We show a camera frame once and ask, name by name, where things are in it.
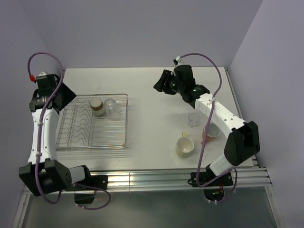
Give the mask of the brown and white paper cup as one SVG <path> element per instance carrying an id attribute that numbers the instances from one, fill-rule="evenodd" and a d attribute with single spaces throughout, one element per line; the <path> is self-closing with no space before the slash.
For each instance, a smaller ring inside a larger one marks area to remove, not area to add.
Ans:
<path id="1" fill-rule="evenodd" d="M 104 107 L 103 101 L 100 98 L 98 98 L 98 97 L 92 98 L 89 101 L 89 105 L 91 107 L 92 114 L 94 116 L 102 116 L 102 115 L 104 115 L 104 113 L 105 113 L 105 107 Z"/>

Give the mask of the small clear glass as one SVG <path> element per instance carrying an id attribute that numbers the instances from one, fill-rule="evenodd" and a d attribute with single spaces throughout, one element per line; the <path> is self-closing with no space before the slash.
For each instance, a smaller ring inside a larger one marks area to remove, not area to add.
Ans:
<path id="1" fill-rule="evenodd" d="M 200 116 L 197 113 L 191 113 L 188 116 L 188 126 L 191 128 L 197 127 L 200 124 Z"/>

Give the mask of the large clear glass tumbler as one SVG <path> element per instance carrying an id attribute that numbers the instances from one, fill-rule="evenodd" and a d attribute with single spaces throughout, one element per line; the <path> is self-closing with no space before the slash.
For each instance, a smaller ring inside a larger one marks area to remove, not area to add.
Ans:
<path id="1" fill-rule="evenodd" d="M 106 99 L 104 101 L 104 106 L 106 114 L 109 118 L 117 119 L 120 116 L 120 107 L 114 99 Z"/>

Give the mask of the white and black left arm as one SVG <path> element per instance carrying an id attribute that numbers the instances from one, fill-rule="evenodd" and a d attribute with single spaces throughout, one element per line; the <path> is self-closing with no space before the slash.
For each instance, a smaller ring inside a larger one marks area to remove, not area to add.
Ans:
<path id="1" fill-rule="evenodd" d="M 33 141 L 26 166 L 19 169 L 19 177 L 35 196 L 68 190 L 76 184 L 86 190 L 93 178 L 85 165 L 68 168 L 57 159 L 57 124 L 60 112 L 76 94 L 55 74 L 30 76 L 38 87 L 29 108 L 33 119 Z"/>

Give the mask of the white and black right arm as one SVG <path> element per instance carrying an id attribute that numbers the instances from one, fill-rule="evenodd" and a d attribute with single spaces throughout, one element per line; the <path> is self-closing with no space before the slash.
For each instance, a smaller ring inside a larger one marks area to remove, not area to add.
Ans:
<path id="1" fill-rule="evenodd" d="M 223 132 L 227 141 L 223 154 L 209 165 L 206 181 L 216 185 L 222 174 L 237 167 L 260 151 L 258 125 L 235 116 L 203 85 L 196 83 L 192 67 L 182 64 L 173 71 L 164 70 L 153 87 L 158 92 L 180 94 L 183 101 L 199 110 Z"/>

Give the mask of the yellow-green ceramic mug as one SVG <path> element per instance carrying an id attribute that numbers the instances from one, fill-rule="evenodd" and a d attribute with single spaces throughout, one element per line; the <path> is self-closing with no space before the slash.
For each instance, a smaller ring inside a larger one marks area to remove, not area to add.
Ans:
<path id="1" fill-rule="evenodd" d="M 194 150 L 194 141 L 183 132 L 181 138 L 176 141 L 175 152 L 180 158 L 188 158 Z"/>

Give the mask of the orange ceramic mug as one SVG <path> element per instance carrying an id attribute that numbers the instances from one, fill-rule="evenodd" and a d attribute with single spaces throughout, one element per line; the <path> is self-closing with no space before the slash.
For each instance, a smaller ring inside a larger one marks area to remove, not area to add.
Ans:
<path id="1" fill-rule="evenodd" d="M 201 144 L 205 142 L 205 138 L 207 143 L 215 140 L 219 136 L 219 133 L 220 133 L 220 129 L 214 123 L 209 124 L 208 131 L 207 131 L 207 125 L 205 125 L 202 132 Z"/>

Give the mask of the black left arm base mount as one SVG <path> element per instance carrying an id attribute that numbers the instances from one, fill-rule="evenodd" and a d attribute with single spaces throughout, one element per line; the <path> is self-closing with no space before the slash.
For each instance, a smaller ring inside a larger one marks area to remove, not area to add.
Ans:
<path id="1" fill-rule="evenodd" d="M 88 180 L 79 181 L 66 190 L 74 194 L 74 202 L 84 209 L 96 210 L 109 204 L 111 194 L 107 191 L 108 176 L 93 175 Z"/>

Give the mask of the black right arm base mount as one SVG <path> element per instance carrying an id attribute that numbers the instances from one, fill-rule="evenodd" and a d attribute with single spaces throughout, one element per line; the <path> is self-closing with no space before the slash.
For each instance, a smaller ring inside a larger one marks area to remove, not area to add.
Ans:
<path id="1" fill-rule="evenodd" d="M 213 180 L 216 176 L 212 171 L 204 171 L 199 173 L 199 184 L 204 185 L 207 182 Z M 207 185 L 207 187 L 216 187 L 215 189 L 204 190 L 204 195 L 208 200 L 211 201 L 220 201 L 224 199 L 225 187 L 232 186 L 233 190 L 235 189 L 235 182 L 232 179 L 231 173 L 226 173 L 223 176 L 220 176 L 212 183 Z"/>

